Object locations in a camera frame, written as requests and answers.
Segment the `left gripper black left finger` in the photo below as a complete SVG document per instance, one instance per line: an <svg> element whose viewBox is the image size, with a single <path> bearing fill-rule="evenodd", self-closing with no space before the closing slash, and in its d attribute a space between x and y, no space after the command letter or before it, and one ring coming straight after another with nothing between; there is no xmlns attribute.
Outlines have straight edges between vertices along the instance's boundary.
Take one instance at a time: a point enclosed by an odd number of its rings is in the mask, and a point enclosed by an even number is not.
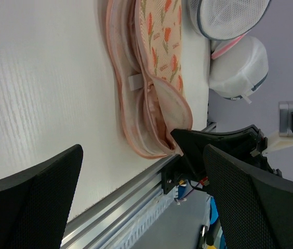
<svg viewBox="0 0 293 249"><path fill-rule="evenodd" d="M0 248L60 248L82 161L76 144L0 179Z"/></svg>

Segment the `peach floral laundry bag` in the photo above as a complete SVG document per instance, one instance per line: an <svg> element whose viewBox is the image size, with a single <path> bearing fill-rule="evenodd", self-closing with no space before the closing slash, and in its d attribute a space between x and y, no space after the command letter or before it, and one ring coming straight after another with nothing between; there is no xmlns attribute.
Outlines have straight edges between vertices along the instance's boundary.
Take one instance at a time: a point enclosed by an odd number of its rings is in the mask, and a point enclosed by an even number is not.
<svg viewBox="0 0 293 249"><path fill-rule="evenodd" d="M193 117L182 77L182 26L181 1L109 1L107 5L106 40L117 81L123 131L131 148L146 159L181 153L171 132L192 129ZM128 77L135 74L153 81L175 143L171 154L147 153L133 132L136 94L129 90Z"/></svg>

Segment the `pink satin lace bra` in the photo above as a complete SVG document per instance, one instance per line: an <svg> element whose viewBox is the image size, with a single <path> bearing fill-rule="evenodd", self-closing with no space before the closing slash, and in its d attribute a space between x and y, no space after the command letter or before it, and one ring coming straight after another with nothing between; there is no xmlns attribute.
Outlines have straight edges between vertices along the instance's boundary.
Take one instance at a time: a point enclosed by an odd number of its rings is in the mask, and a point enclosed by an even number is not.
<svg viewBox="0 0 293 249"><path fill-rule="evenodd" d="M166 127L153 81L135 74L128 77L128 85L136 94L133 132L142 148L152 155L173 153L175 143Z"/></svg>

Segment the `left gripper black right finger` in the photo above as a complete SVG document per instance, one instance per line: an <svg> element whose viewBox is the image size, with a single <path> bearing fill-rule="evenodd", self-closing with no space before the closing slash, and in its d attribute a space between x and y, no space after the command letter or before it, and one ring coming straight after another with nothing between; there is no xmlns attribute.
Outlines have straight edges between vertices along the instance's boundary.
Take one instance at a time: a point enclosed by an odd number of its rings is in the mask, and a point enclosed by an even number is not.
<svg viewBox="0 0 293 249"><path fill-rule="evenodd" d="M228 248L293 248L293 181L208 145L203 153Z"/></svg>

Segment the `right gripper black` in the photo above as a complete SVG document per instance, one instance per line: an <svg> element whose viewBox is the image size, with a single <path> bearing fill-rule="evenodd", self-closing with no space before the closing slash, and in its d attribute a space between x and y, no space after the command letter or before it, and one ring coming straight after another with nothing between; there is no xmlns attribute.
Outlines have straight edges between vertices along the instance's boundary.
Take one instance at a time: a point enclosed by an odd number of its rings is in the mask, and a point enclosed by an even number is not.
<svg viewBox="0 0 293 249"><path fill-rule="evenodd" d="M281 170L270 167L267 157L262 155L268 147L268 138L255 125L222 133L174 129L171 135L183 152L178 168L182 178L199 182L207 176L203 152L209 144L259 169L282 175Z"/></svg>

